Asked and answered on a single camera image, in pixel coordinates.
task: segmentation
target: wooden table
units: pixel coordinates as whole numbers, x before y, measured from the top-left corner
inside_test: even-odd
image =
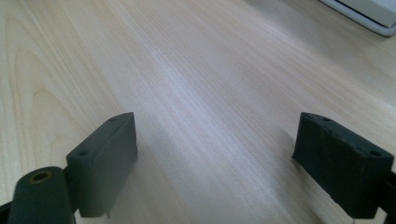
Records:
[[[0,95],[0,203],[134,111],[113,216],[78,223],[352,223],[290,158],[302,111],[396,153],[396,38],[315,0],[2,0]]]

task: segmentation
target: light wood surface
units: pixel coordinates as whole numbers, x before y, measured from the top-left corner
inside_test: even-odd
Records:
[[[134,111],[113,216],[78,223],[353,223],[290,158],[302,111],[396,153],[396,38],[315,0],[0,0],[0,95],[0,203]]]

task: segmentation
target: wood grain pattern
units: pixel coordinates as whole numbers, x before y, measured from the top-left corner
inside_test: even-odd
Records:
[[[80,223],[352,223],[290,159],[302,111],[396,153],[396,39],[314,0],[0,0],[0,75],[0,203],[135,112],[113,217]]]

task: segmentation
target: screw hole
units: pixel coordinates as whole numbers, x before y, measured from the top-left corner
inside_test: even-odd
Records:
[[[78,153],[79,156],[88,156],[90,154],[90,151],[84,150]]]
[[[50,171],[40,172],[38,174],[32,175],[32,177],[30,177],[30,179],[29,179],[29,182],[31,184],[39,184],[39,183],[46,181],[51,176],[52,176],[52,173]]]
[[[381,156],[381,153],[377,151],[370,151],[370,154],[372,154],[373,156]]]

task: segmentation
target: wood grain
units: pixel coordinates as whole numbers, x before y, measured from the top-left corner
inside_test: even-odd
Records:
[[[395,87],[396,39],[319,1],[0,0],[0,203],[134,111],[114,214],[79,223],[352,223],[290,159],[299,116],[396,153]]]

